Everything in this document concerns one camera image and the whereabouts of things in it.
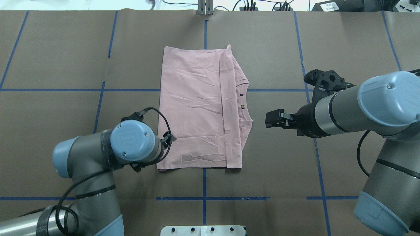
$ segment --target white label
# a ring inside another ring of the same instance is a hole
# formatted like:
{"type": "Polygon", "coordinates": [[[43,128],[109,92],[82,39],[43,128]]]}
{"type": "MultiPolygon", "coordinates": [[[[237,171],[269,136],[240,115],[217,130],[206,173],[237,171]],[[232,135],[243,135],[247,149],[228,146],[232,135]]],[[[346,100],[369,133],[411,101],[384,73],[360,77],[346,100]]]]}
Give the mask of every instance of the white label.
{"type": "Polygon", "coordinates": [[[332,3],[324,3],[320,5],[322,10],[324,11],[334,11],[334,10],[340,10],[339,7],[337,6],[336,2],[332,2],[332,3]]]}

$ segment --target light blue joint cap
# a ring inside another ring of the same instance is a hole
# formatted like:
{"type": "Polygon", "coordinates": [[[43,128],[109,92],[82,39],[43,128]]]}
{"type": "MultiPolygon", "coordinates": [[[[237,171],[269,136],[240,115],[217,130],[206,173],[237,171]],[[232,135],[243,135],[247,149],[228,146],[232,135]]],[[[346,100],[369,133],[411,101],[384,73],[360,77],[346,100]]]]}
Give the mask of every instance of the light blue joint cap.
{"type": "Polygon", "coordinates": [[[113,222],[109,223],[101,231],[97,232],[94,236],[123,236],[124,224],[123,215],[118,216],[113,222]]]}
{"type": "Polygon", "coordinates": [[[404,236],[409,231],[398,216],[363,191],[360,192],[354,214],[364,225],[384,236],[404,236]]]}
{"type": "Polygon", "coordinates": [[[112,130],[111,147],[115,155],[121,159],[141,161],[152,153],[155,147],[155,134],[143,122],[123,121],[112,130]]]}
{"type": "Polygon", "coordinates": [[[63,178],[70,178],[67,171],[67,158],[73,143],[79,137],[80,136],[77,136],[76,138],[69,139],[57,144],[52,153],[52,162],[54,164],[55,170],[57,171],[58,175],[63,178]]]}
{"type": "Polygon", "coordinates": [[[385,126],[420,121],[420,79],[406,71],[392,72],[364,82],[357,101],[364,114],[385,126]]]}

